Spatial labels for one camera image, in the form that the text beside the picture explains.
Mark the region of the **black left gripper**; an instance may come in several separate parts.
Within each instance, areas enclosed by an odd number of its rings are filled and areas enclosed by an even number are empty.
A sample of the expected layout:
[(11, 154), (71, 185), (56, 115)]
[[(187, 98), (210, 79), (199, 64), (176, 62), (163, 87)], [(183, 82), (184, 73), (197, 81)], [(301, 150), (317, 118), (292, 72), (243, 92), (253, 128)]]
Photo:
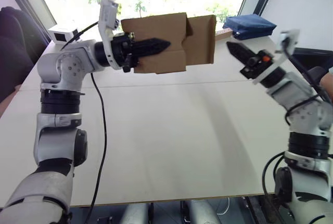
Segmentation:
[(125, 73), (138, 65), (140, 57), (159, 54), (170, 45), (171, 42), (158, 38), (135, 42), (133, 32), (116, 34), (111, 41), (113, 57)]

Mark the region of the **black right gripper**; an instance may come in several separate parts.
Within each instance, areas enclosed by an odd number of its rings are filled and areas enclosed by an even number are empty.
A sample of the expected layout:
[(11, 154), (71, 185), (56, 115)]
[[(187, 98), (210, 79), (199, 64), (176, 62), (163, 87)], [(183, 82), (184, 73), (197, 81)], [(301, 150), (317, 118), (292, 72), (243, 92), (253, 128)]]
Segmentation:
[(230, 54), (245, 65), (240, 73), (247, 79), (257, 78), (274, 62), (274, 56), (265, 49), (255, 54), (242, 43), (228, 41), (226, 44)]

